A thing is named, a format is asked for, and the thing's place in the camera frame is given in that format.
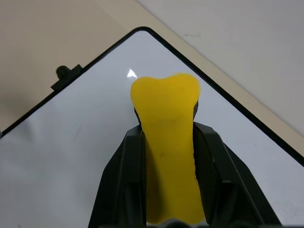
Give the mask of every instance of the black plastic jaw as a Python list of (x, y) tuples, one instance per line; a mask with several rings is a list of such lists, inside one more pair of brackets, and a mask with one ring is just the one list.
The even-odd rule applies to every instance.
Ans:
[[(219, 227), (280, 225), (248, 167), (211, 128), (193, 125), (195, 174), (206, 221)], [(145, 137), (129, 130), (101, 177), (89, 228), (146, 225)]]

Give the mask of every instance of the white wall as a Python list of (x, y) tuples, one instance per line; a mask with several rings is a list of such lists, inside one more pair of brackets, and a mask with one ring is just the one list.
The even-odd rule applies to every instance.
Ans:
[(304, 136), (304, 1), (138, 2)]

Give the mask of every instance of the black frame edge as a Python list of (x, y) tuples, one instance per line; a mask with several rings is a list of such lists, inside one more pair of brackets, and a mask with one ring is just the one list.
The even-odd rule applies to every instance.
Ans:
[[(190, 60), (188, 60), (182, 53), (180, 53), (176, 48), (174, 48), (171, 44), (169, 44), (166, 40), (164, 40), (160, 35), (158, 35), (153, 29), (149, 27), (138, 27), (133, 29), (131, 32), (126, 34), (112, 46), (110, 46), (105, 52), (95, 58), (92, 62), (90, 62), (87, 66), (85, 66), (80, 74), (75, 77), (69, 84), (75, 81), (78, 77), (80, 77), (84, 72), (90, 69), (94, 64), (104, 58), (107, 54), (109, 54), (113, 49), (126, 41), (131, 35), (138, 31), (146, 31), (150, 35), (152, 35), (157, 41), (159, 41), (164, 47), (166, 47), (172, 54), (174, 54), (177, 58), (179, 58), (184, 64), (186, 64), (190, 69), (192, 69), (197, 75), (199, 75), (206, 83), (208, 83), (212, 88), (214, 88), (222, 97), (224, 97), (229, 103), (231, 103), (236, 109), (238, 109), (247, 119), (249, 119), (255, 126), (257, 126), (262, 132), (264, 132), (271, 140), (273, 140), (277, 145), (279, 145), (284, 151), (286, 151), (291, 157), (293, 157), (298, 163), (300, 163), (304, 167), (304, 157), (299, 154), (292, 146), (286, 143), (281, 137), (279, 137), (275, 132), (273, 132), (269, 127), (267, 127), (262, 121), (260, 121), (257, 117), (255, 117), (249, 110), (247, 110), (240, 102), (238, 102), (233, 96), (231, 96), (228, 92), (226, 92), (222, 87), (220, 87), (215, 81), (213, 81), (209, 76), (207, 76), (202, 70), (200, 70), (197, 66), (195, 66)], [(63, 87), (59, 91), (54, 91), (50, 95), (48, 95), (45, 99), (43, 99), (39, 104), (30, 109), (26, 114), (24, 114), (21, 118), (19, 118), (15, 123), (9, 126), (6, 130), (2, 132), (2, 137), (4, 137), (8, 132), (14, 129), (17, 125), (23, 122), (26, 118), (28, 118), (31, 114), (33, 114), (36, 110), (38, 110), (41, 106), (43, 106), (46, 102), (60, 93), (64, 88)]]

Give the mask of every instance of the white board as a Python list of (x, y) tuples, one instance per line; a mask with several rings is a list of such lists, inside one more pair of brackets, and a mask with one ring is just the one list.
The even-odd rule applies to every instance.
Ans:
[(304, 167), (146, 31), (138, 31), (0, 140), (1, 227), (87, 227), (105, 165), (138, 122), (136, 78), (195, 75), (195, 121), (249, 167), (283, 224), (304, 224)]

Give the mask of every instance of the yellow foam piece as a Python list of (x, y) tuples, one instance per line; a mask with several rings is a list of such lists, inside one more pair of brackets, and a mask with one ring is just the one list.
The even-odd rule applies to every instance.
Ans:
[(205, 218), (192, 138), (199, 95), (199, 81), (187, 74), (141, 77), (132, 84), (131, 99), (146, 137), (149, 223), (176, 218), (196, 224)]

